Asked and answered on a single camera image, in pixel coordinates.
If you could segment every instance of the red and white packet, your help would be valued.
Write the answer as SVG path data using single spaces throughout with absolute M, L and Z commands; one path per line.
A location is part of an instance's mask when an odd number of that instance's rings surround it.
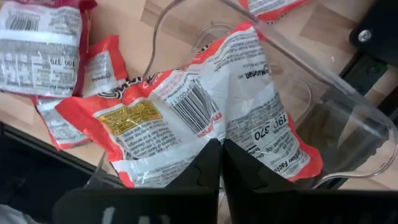
M 0 89 L 80 95 L 95 6 L 95 0 L 6 0 L 0 9 Z
M 116 88 L 128 78 L 124 60 L 119 51 L 119 36 L 111 35 L 95 44 L 88 51 L 83 97 Z M 37 111 L 47 126 L 53 145 L 58 149 L 69 149 L 90 139 L 65 121 L 55 110 L 62 99 L 33 98 Z
M 239 3 L 265 22 L 274 22 L 309 0 L 239 0 Z
M 128 187 L 165 187 L 212 138 L 233 140 L 291 181 L 314 177 L 322 159 L 280 102 L 263 38 L 240 24 L 183 68 L 55 108 L 105 149 Z

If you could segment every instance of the blender jar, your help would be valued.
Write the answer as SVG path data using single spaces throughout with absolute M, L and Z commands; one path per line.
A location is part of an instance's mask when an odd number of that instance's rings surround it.
M 337 74 L 236 2 L 176 0 L 166 6 L 155 25 L 144 76 L 188 64 L 202 47 L 241 22 L 250 22 L 266 37 L 261 44 L 271 77 L 298 135 L 323 159 L 318 177 L 297 184 L 315 188 L 334 178 L 370 178 L 384 172 L 397 154 L 392 121 Z M 172 46 L 176 51 L 170 51 L 169 39 L 179 40 L 173 42 L 179 43 Z

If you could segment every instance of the nutrition label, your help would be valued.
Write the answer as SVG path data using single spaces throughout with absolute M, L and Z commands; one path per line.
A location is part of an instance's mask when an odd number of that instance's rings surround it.
M 181 143 L 151 101 L 142 100 L 98 116 L 121 146 L 126 159 L 154 156 Z
M 226 134 L 282 177 L 293 177 L 310 162 L 289 127 L 289 117 L 278 94 L 246 116 L 230 121 Z
M 71 96 L 77 81 L 80 11 L 7 1 L 0 10 L 0 88 Z
M 280 9 L 296 0 L 249 0 L 249 10 L 258 16 L 265 12 Z
M 78 47 L 0 39 L 0 87 L 45 96 L 70 96 L 77 80 Z

